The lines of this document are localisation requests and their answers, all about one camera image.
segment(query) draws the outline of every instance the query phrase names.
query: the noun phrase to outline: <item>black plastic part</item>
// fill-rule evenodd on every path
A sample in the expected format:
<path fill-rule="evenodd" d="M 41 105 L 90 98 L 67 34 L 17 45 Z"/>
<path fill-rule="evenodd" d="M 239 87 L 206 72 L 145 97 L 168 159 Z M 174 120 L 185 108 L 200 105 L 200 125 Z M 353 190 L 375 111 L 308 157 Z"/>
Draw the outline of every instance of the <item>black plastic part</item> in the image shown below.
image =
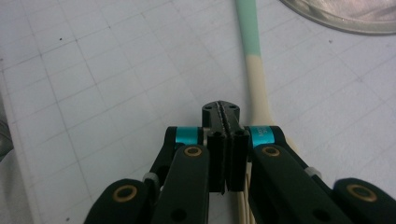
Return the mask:
<path fill-rule="evenodd" d="M 204 130 L 198 127 L 198 145 L 204 145 Z"/>
<path fill-rule="evenodd" d="M 286 149 L 289 154 L 294 158 L 294 160 L 301 166 L 302 169 L 306 169 L 308 165 L 297 155 L 297 153 L 288 145 L 286 142 L 286 137 L 283 134 L 282 130 L 278 126 L 270 126 L 273 131 L 275 138 L 275 145 L 283 147 Z M 314 180 L 319 187 L 322 188 L 328 195 L 332 192 L 332 190 L 318 177 L 317 175 L 311 176 L 312 180 Z"/>
<path fill-rule="evenodd" d="M 227 147 L 218 102 L 204 105 L 202 108 L 202 127 L 209 128 L 206 147 L 210 152 L 209 189 L 210 192 L 224 193 L 225 151 Z"/>
<path fill-rule="evenodd" d="M 264 147 L 280 154 L 268 156 Z M 285 148 L 259 145 L 251 155 L 248 200 L 258 223 L 351 223 Z"/>
<path fill-rule="evenodd" d="M 136 195 L 128 202 L 113 199 L 114 192 L 122 186 L 135 186 Z M 93 204 L 85 224 L 149 223 L 150 210 L 146 186 L 137 180 L 122 179 L 108 186 Z"/>
<path fill-rule="evenodd" d="M 354 196 L 347 189 L 348 186 L 353 185 L 371 190 L 375 195 L 375 200 L 370 202 L 370 200 L 365 201 L 359 196 Z M 332 196 L 355 223 L 396 223 L 396 201 L 382 189 L 370 183 L 356 178 L 338 180 L 334 184 Z"/>
<path fill-rule="evenodd" d="M 160 186 L 165 182 L 168 175 L 169 168 L 175 154 L 175 139 L 177 127 L 168 127 L 166 129 L 165 138 L 163 140 L 163 147 L 158 153 L 155 162 L 152 164 L 150 172 L 156 174 L 160 178 Z"/>
<path fill-rule="evenodd" d="M 269 126 L 269 127 L 274 135 L 274 140 L 275 140 L 274 144 L 280 146 L 284 146 L 286 144 L 288 146 L 288 144 L 286 143 L 285 135 L 283 134 L 282 130 L 278 126 Z M 252 132 L 251 127 L 245 126 L 245 129 L 250 133 L 250 137 L 251 137 L 251 132 Z M 247 153 L 247 161 L 251 162 L 251 152 L 252 152 L 251 149 L 253 149 L 253 139 L 251 138 L 249 139 L 248 142 L 248 148 L 249 151 Z"/>
<path fill-rule="evenodd" d="M 199 156 L 188 156 L 185 149 L 198 147 Z M 203 146 L 177 150 L 151 223 L 207 223 L 209 203 L 209 152 Z"/>
<path fill-rule="evenodd" d="M 211 192 L 244 189 L 249 132 L 239 125 L 240 108 L 216 101 L 202 108 L 202 126 L 207 128 L 210 151 L 209 186 Z"/>
<path fill-rule="evenodd" d="M 225 177 L 227 189 L 242 191 L 245 188 L 250 133 L 239 125 L 239 107 L 222 102 L 223 117 L 228 143 L 226 151 Z"/>

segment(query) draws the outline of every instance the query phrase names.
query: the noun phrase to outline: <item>blue tape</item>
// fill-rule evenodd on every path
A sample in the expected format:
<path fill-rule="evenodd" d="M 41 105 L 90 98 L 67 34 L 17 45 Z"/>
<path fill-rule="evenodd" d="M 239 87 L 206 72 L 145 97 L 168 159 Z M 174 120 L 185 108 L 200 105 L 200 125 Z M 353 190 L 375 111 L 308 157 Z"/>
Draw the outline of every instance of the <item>blue tape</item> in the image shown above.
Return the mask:
<path fill-rule="evenodd" d="M 198 144 L 198 128 L 197 127 L 177 127 L 176 129 L 176 143 L 184 145 Z"/>
<path fill-rule="evenodd" d="M 270 126 L 249 126 L 253 147 L 261 144 L 273 144 L 274 133 Z"/>

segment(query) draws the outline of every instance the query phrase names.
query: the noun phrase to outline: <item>screw hole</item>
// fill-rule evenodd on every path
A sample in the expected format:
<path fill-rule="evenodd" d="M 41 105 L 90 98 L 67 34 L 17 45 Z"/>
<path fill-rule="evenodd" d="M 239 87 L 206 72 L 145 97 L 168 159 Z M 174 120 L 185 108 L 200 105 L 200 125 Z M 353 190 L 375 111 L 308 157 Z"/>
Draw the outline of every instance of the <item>screw hole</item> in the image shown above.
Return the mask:
<path fill-rule="evenodd" d="M 189 157 L 198 157 L 201 156 L 202 150 L 198 147 L 188 147 L 184 149 L 184 154 L 186 154 Z"/>
<path fill-rule="evenodd" d="M 367 203 L 373 203 L 377 200 L 376 194 L 362 185 L 351 184 L 346 186 L 346 189 L 352 196 Z"/>
<path fill-rule="evenodd" d="M 124 185 L 116 189 L 113 193 L 113 200 L 117 203 L 126 203 L 134 198 L 137 188 L 133 185 Z"/>
<path fill-rule="evenodd" d="M 274 148 L 274 147 L 265 147 L 262 149 L 262 153 L 264 153 L 270 157 L 277 157 L 280 155 L 279 149 Z"/>
<path fill-rule="evenodd" d="M 186 211 L 184 211 L 183 209 L 177 209 L 174 210 L 171 214 L 171 218 L 175 221 L 175 222 L 181 222 L 184 219 L 186 219 L 187 214 Z"/>
<path fill-rule="evenodd" d="M 315 209 L 312 214 L 315 218 L 319 219 L 320 221 L 328 222 L 331 220 L 329 214 L 326 211 L 321 209 Z"/>
<path fill-rule="evenodd" d="M 117 196 L 119 196 L 120 198 L 126 198 L 133 193 L 134 193 L 133 189 L 122 189 L 117 193 Z"/>

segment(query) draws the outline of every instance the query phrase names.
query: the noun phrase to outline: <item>white table surface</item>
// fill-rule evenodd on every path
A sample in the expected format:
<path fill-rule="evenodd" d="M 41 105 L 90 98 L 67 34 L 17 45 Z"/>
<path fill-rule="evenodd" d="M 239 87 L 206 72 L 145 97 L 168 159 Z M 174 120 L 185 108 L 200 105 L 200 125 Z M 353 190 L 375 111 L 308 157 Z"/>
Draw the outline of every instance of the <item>white table surface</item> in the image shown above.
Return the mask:
<path fill-rule="evenodd" d="M 396 36 L 258 5 L 272 114 L 300 156 L 396 197 Z M 81 223 L 110 183 L 141 179 L 167 126 L 249 100 L 232 0 L 0 0 L 2 95 L 35 223 Z M 225 203 L 211 223 L 230 222 Z"/>

